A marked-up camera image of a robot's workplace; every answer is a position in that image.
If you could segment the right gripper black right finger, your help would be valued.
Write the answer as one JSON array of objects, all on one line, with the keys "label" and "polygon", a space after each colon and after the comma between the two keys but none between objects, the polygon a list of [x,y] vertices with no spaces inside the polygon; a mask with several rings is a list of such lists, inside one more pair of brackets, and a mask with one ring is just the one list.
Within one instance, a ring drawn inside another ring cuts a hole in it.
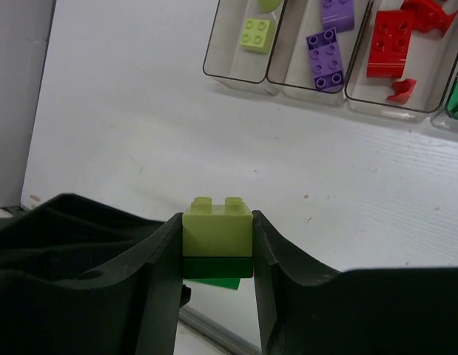
[{"label": "right gripper black right finger", "polygon": [[254,212],[264,354],[458,354],[458,268],[341,272]]}]

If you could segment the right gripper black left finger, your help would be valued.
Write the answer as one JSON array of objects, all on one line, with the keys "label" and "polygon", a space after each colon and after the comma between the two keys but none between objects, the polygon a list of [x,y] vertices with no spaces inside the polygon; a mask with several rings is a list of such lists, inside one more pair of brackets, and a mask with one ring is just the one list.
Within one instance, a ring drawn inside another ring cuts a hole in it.
[{"label": "right gripper black left finger", "polygon": [[0,354],[171,354],[181,234],[74,194],[0,219]]}]

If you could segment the yellow-green lego block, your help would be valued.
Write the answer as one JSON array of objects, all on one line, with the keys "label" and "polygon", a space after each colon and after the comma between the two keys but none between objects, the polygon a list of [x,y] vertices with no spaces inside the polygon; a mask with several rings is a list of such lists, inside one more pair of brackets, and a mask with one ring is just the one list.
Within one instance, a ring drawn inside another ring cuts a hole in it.
[{"label": "yellow-green lego block", "polygon": [[196,197],[183,213],[183,256],[251,257],[253,214],[241,197]]}]

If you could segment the small red lego brick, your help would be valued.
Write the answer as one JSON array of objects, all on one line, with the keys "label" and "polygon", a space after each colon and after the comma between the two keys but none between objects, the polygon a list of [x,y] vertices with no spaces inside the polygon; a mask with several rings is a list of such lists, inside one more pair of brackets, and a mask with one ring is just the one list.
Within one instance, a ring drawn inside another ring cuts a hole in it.
[{"label": "small red lego brick", "polygon": [[395,81],[391,84],[391,89],[394,93],[389,95],[386,100],[398,104],[406,104],[411,98],[416,84],[417,81],[411,78],[406,78],[402,81]]}]

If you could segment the purple lego block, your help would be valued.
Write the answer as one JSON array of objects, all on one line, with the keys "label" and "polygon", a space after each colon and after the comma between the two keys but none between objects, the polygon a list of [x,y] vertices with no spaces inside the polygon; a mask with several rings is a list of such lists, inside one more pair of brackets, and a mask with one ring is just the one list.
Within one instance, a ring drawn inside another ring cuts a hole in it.
[{"label": "purple lego block", "polygon": [[343,60],[334,28],[306,37],[309,65],[314,88],[336,92],[345,83]]}]

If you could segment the yellow lego brick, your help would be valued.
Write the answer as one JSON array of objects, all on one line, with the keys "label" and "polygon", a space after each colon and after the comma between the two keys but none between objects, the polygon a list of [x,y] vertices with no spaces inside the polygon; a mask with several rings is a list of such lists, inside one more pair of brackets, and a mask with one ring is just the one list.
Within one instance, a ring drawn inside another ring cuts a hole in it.
[{"label": "yellow lego brick", "polygon": [[253,53],[268,54],[275,36],[275,22],[263,18],[247,18],[240,34],[240,46]]},{"label": "yellow lego brick", "polygon": [[257,0],[263,13],[270,13],[275,11],[283,0]]}]

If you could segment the red lego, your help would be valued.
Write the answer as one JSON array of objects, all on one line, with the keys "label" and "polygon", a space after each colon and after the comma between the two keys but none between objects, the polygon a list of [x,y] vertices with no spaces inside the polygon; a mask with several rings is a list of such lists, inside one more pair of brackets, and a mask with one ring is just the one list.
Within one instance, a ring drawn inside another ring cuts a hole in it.
[{"label": "red lego", "polygon": [[367,78],[401,78],[413,30],[413,13],[380,10],[376,14]]}]

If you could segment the purple lego brick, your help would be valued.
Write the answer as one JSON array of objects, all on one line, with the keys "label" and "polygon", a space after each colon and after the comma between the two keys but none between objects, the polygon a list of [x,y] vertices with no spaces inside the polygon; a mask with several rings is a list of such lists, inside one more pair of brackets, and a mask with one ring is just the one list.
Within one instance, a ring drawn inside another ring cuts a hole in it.
[{"label": "purple lego brick", "polygon": [[323,29],[334,28],[338,33],[353,30],[353,0],[322,0],[320,3]]}]

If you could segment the red slanted lego brick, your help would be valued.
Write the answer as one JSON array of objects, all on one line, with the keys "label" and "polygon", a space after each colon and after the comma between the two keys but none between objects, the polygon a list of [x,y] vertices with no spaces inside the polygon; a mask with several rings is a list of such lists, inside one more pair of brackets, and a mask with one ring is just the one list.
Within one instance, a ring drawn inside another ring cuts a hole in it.
[{"label": "red slanted lego brick", "polygon": [[419,33],[438,30],[442,37],[448,32],[458,14],[458,10],[446,13],[442,6],[432,0],[406,0],[400,9],[413,13],[413,30]]}]

